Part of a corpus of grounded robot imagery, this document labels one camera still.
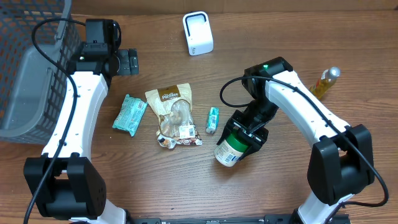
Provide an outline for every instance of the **bag of food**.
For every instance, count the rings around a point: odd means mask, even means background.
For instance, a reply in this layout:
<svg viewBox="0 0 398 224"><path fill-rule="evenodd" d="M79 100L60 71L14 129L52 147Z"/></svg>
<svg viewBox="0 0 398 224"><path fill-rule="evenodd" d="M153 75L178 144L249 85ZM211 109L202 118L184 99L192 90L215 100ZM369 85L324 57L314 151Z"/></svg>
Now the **bag of food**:
<svg viewBox="0 0 398 224"><path fill-rule="evenodd" d="M159 119L157 140L163 147L202 145L191 115L192 91L189 83L151 90L147 102Z"/></svg>

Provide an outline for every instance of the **perforated bin wall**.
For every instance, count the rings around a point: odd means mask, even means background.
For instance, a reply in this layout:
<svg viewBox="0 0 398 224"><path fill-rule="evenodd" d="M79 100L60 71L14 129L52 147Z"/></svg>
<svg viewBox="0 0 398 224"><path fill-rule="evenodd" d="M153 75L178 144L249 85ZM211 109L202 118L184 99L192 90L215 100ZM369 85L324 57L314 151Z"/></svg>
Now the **perforated bin wall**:
<svg viewBox="0 0 398 224"><path fill-rule="evenodd" d="M33 27L44 19L70 17L71 1L0 0L0 140L46 144L66 93L66 76L32 45ZM37 43L65 68L80 44L75 25L50 22Z"/></svg>

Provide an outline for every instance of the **brown bag label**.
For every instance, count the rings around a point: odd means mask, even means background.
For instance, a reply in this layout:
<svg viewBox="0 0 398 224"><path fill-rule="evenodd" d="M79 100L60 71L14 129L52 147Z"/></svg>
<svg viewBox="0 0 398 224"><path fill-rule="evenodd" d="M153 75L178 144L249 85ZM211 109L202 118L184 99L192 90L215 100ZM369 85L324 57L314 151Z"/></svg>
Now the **brown bag label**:
<svg viewBox="0 0 398 224"><path fill-rule="evenodd" d="M178 90L178 87L176 85L169 86L163 89L158 89L157 91L159 92L159 98L161 102L181 97L180 91Z"/></svg>

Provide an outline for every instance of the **wood grain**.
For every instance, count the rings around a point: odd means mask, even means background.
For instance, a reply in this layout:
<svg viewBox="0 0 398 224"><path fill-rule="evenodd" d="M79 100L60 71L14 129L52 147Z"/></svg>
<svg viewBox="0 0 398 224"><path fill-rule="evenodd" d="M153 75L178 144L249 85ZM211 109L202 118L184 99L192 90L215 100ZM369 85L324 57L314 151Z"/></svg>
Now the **wood grain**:
<svg viewBox="0 0 398 224"><path fill-rule="evenodd" d="M73 2L72 13L82 15L149 15L242 12L303 12L393 10L398 0L90 0Z"/></svg>
<svg viewBox="0 0 398 224"><path fill-rule="evenodd" d="M109 18L121 25L122 48L137 48L140 65L139 75L114 77L93 138L92 161L114 204L141 218L250 217L291 213L300 206L310 192L310 148L282 111L266 126L268 141L257 154L232 168L213 157L234 111L221 103L221 86L245 68L283 56L306 86L324 69L341 68L341 78L323 103L351 125L364 124L370 130L375 166L391 193L382 208L348 207L341 212L349 213L353 223L396 223L396 11L211 14L214 51L195 57L187 52L182 15ZM145 91L186 82L191 84L192 114L203 146L161 148L155 140L157 118L150 108L134 138L111 128L125 94L144 99ZM238 83L225 96L233 103L251 100ZM211 106L221 110L213 136L204 131ZM2 142L0 150L0 223L22 223L31 197L22 168L26 157L40 155L42 146ZM381 188L372 184L354 199L380 201ZM36 209L31 217L30 223L63 223L42 218Z"/></svg>

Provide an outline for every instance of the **bottle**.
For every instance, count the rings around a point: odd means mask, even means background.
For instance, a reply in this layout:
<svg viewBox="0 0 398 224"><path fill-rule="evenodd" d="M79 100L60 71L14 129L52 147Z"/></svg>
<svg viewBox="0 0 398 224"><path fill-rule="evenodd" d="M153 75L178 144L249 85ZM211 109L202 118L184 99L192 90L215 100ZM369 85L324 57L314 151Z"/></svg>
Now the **bottle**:
<svg viewBox="0 0 398 224"><path fill-rule="evenodd" d="M340 69L338 67L326 69L322 77L318 79L317 84L310 87L310 92L320 100L326 91L336 83L339 76Z"/></svg>
<svg viewBox="0 0 398 224"><path fill-rule="evenodd" d="M214 156L224 166L231 167L249 148L248 144L238 136L238 131L234 130L224 141L214 150Z"/></svg>

